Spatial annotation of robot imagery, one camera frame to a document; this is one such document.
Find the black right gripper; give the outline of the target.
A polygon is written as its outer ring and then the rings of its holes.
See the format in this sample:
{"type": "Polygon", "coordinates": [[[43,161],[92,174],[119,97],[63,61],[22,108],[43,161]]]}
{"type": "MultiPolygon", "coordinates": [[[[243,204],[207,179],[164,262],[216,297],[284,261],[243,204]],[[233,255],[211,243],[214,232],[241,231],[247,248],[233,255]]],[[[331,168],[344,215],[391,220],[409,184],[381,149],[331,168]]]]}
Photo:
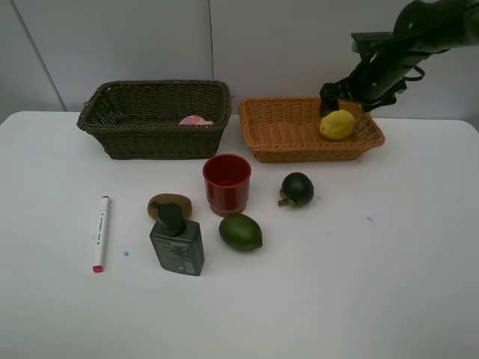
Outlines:
{"type": "Polygon", "coordinates": [[[396,94],[407,89],[407,82],[423,79],[425,72],[418,64],[426,58],[425,52],[394,50],[389,46],[376,50],[346,78],[322,86],[320,116],[338,111],[340,101],[358,104],[363,112],[395,104],[396,94]]]}

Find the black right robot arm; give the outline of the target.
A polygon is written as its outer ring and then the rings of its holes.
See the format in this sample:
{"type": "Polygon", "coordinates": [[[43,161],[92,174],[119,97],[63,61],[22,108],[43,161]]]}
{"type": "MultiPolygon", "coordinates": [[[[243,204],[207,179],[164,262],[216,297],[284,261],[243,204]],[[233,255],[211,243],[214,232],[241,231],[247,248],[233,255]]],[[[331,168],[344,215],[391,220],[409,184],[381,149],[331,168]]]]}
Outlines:
{"type": "Polygon", "coordinates": [[[425,72],[419,64],[432,55],[478,44],[477,1],[412,1],[392,31],[354,33],[353,50],[361,61],[344,79],[320,90],[320,116],[354,102],[362,111],[396,103],[407,82],[425,72]]]}

